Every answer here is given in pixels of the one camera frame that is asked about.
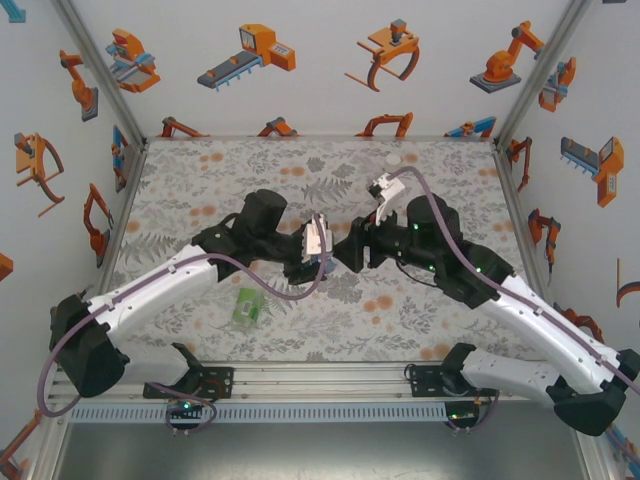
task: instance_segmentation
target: purple cable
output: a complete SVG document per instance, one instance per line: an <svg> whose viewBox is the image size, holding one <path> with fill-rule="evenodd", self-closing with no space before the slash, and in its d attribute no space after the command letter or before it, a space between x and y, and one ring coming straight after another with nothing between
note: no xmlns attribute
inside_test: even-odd
<svg viewBox="0 0 640 480"><path fill-rule="evenodd" d="M307 290L305 290L304 292L299 293L297 295L287 295L286 293L282 293L282 292L277 291L276 289L274 289L273 287L268 285L258 275L253 273L251 270L249 270L247 267L245 267L242 263L240 263L236 259L231 258L231 257L229 257L227 255L221 255L219 253L205 253L205 254L202 254L202 255L196 255L195 257L187 258L185 260L177 262L176 264L173 265L173 267L177 270L177 269L179 269L181 267L184 267L185 265L189 265L191 263L198 262L200 260L222 260L223 262L230 263L231 265L233 265L234 267L238 268L239 270L242 270L244 273L249 275L249 277L251 277L258 285L260 285L262 288L264 288L266 291L268 291L272 295L275 295L277 297L280 297L280 298L282 298L284 300L289 300L289 301L302 300L304 298L307 298L309 295L311 295L318 288L318 286L320 285L320 282L322 281L322 277L324 276L324 270L325 270L326 263L327 263L327 242L326 242L326 239L325 239L325 236L324 236L324 230L322 228L322 223L320 222L320 217L318 216L318 214L314 213L312 218L313 218L313 221L316 224L316 227L318 228L318 235L320 237L320 250L321 250L321 253L320 253L320 266L318 268L318 273L316 274L316 277L313 279L313 283L311 284L311 286ZM128 296L133 295L135 292L137 292L141 288L146 287L147 285L155 282L159 278L162 278L165 275L170 275L170 274L171 274L171 271L169 271L169 269L160 270L159 272L154 273L149 278L141 281L137 285L134 285L133 287L131 287L131 288L127 289L127 290L124 290L120 294L118 294L115 297L113 297L113 299L112 299L113 305L116 305L116 304L122 302ZM46 398L45 398L45 385L47 383L47 377L49 376L49 370L51 369L51 367L55 363L56 358L58 357L58 354L64 348L64 346L69 342L69 340L71 340L73 338L73 336L76 333L78 333L78 331L80 331L82 328L84 328L91 320L93 320L97 316L103 314L109 308L110 308L109 305L103 305L103 306L99 307L95 312L92 312L89 315L87 315L86 317L84 317L82 320L80 320L78 323L76 323L67 333L65 333L62 336L60 341L58 341L58 343L56 343L56 345L53 347L53 349L49 353L49 356L47 357L47 360L45 361L44 366L42 367L42 371L40 372L40 377L38 378L38 388L37 388L37 393L36 393L36 400L37 400L37 403L38 403L38 409L40 409L40 411L42 412L43 415L45 415L47 417L59 417L61 415L64 415L65 413L67 413L73 407L75 407L75 405L80 401L81 397L80 397L80 395L78 395L76 398L74 398L71 401L71 403L69 403L64 408L62 408L62 409L60 409L58 411L55 411L55 412L53 410L50 410L49 407L47 407ZM167 390L169 393L173 394L172 391L169 391L169 389L167 389L167 387L162 386L162 388ZM198 397L190 397L190 398L191 399L197 399L198 402L202 402L205 405L208 405L208 403L211 403L208 400L201 399L201 398L198 398Z"/></svg>
<svg viewBox="0 0 640 480"><path fill-rule="evenodd" d="M402 167L401 169L396 170L394 173L392 173L389 176L389 180L392 180L398 177L399 175L402 175L403 173L412 173L418 179L418 182L420 182L420 185L422 186L424 193L427 195L427 200L429 200L429 205L431 206L431 210L433 210L434 216L436 217L436 221L438 222L438 226L440 227L440 230L442 231L442 234L444 235L445 240L449 244L451 251L457 257L457 259L460 260L460 263L462 263L462 265L464 265L464 267L467 270L469 270L469 272L471 272L472 275L474 275L476 278L478 278L479 280L481 280L482 282L484 282L494 290L504 295L507 295L521 303L524 303L527 307L531 308L532 310L538 310L539 308L538 304L532 302L528 298L523 297L522 295L519 295L516 292L512 292L508 288L505 288L502 285L497 284L490 278L485 277L482 273L476 271L476 267L473 266L471 262L469 262L469 260L466 259L466 257L462 254L462 252L456 245L456 242L453 240L453 237L451 236L451 233L447 228L444 217L442 216L442 213L438 208L436 199L433 196L433 193L431 192L429 185L427 184L426 180L424 179L420 171L415 167ZM607 370L609 370L611 373L617 376L620 380L622 380L628 387L631 388L631 390L633 390L636 394L640 395L639 385L636 385L635 383L633 383L629 377L627 377L624 373L622 373L620 370L614 367L611 363L609 363L609 361L606 358L600 355L591 345L585 342L577 333L575 333L573 330L567 327L563 322L557 320L555 317L550 315L546 310L542 311L542 316L547 320L549 320L554 326L562 330L572 340L578 343L582 348L584 348L589 353L589 355L594 357L598 363L604 365L604 367Z"/></svg>
<svg viewBox="0 0 640 480"><path fill-rule="evenodd" d="M453 428L453 431L456 432L456 433L459 430L465 430L467 433L471 433L471 432L475 432L475 431L479 430L493 416L493 413L496 411L496 407L498 406L498 399L499 398L500 398L500 391L497 390L496 391L496 396L493 399L493 402L491 403L491 405L489 405L487 407L489 410L487 410L487 413L484 415L484 417L482 417L482 420L480 420L478 423L476 423L473 427L460 428L455 423L453 423L451 421L451 419L448 418L448 417L447 417L447 425L449 425L451 428Z"/></svg>

